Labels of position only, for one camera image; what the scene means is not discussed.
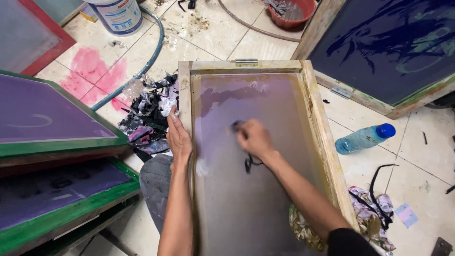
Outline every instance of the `white bucket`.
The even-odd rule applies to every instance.
[[[107,31],[130,36],[142,27],[142,13],[136,0],[84,0],[96,13]]]

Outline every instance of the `metal hinge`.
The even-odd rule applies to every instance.
[[[341,88],[339,86],[334,86],[332,89],[330,89],[331,92],[340,95],[341,97],[345,99],[349,99],[352,96],[352,92],[349,91],[348,89]]]
[[[258,67],[258,59],[235,59],[235,67]]]

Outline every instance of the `blue hose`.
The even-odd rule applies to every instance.
[[[139,73],[137,73],[132,79],[141,78],[142,75],[145,74],[150,69],[150,67],[153,65],[155,60],[158,58],[158,55],[160,54],[161,48],[163,47],[163,40],[164,40],[164,27],[163,27],[163,24],[161,23],[160,19],[155,14],[153,14],[151,11],[149,11],[147,8],[139,6],[139,9],[141,9],[141,11],[145,12],[146,14],[152,16],[152,18],[157,21],[157,24],[160,27],[160,40],[158,41],[157,48],[155,49],[155,52],[153,53],[150,60],[145,64],[145,66],[141,69],[141,71],[139,71]],[[102,99],[100,102],[98,102],[93,107],[91,107],[91,110],[96,111],[96,110],[100,109],[102,106],[104,106],[106,103],[111,101],[113,98],[117,97],[123,91],[123,88],[125,88],[125,86],[128,85],[128,83],[129,83],[129,81],[126,82],[124,85],[120,86],[113,93],[107,95],[104,99]]]

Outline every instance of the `gray pants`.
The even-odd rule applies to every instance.
[[[172,156],[157,154],[144,163],[139,172],[139,184],[148,211],[161,235],[171,183]]]

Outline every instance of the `black sleeve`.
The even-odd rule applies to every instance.
[[[371,245],[352,229],[340,228],[329,233],[327,256],[379,256]]]

